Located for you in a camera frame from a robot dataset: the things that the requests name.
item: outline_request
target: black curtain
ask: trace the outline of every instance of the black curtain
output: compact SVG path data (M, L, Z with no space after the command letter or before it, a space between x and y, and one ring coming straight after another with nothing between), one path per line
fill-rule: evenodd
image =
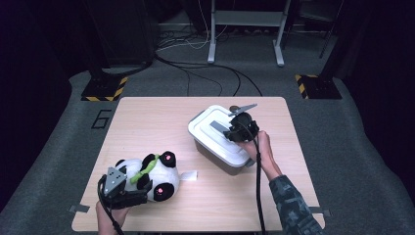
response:
M71 87L68 73L26 2L2 1L0 41L3 210L55 128Z
M344 83L366 135L415 204L415 3L376 1Z

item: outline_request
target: green ribbon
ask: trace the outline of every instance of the green ribbon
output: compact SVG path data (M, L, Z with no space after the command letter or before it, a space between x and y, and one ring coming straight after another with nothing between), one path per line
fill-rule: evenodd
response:
M140 172L136 173L133 177L130 178L131 184L137 183L138 180L141 177L143 177L144 174L150 173L150 171L152 171L152 169L156 166L157 160L159 159L160 155L155 155L155 156L156 156L155 159L149 162L149 164L147 165L145 169L141 170Z

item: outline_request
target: yellow and black hazard tape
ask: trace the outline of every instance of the yellow and black hazard tape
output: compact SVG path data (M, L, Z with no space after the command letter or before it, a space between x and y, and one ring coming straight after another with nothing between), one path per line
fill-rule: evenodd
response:
M119 96L121 95L125 83L127 82L128 77L123 78L120 82L119 82L119 86L115 91L115 94L113 96L104 96L104 97L100 97L100 96L84 96L82 97L82 101L116 101Z
M307 91L305 89L304 83L302 82L302 79L304 77L312 77L312 78L317 78L317 75L303 75L303 74L296 74L296 81L297 81L297 85L299 86L300 89L300 94L302 96L303 99L308 99L308 94Z

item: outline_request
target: wooden table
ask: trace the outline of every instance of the wooden table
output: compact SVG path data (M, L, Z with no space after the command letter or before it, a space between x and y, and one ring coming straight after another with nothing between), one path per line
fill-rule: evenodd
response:
M257 103L248 111L260 129L270 135L275 160L301 191L310 207L319 207L294 125L283 98L279 97L140 97L119 101L101 152L77 212L75 231L97 231L95 204L97 182L120 159L144 158L150 153L175 153L179 173L196 170L195 181L181 181L177 194L162 203L134 207L123 231L220 232L260 231L255 201L255 170L244 168L231 176L200 154L189 121L211 105L229 108ZM268 180L261 176L261 200L265 227L282 230ZM323 215L314 217L322 227Z

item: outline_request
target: metal stand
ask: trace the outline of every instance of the metal stand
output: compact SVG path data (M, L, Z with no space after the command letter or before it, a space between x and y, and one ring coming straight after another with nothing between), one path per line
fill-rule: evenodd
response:
M210 47L208 50L207 62L214 63L214 54L216 51L216 25L252 25L252 26L277 26L278 36L272 40L275 57L278 67L284 66L284 59L281 52L281 38L284 33L284 27L288 16L291 0L287 0L284 12L243 12L243 11L216 11L215 0L211 0L211 37Z

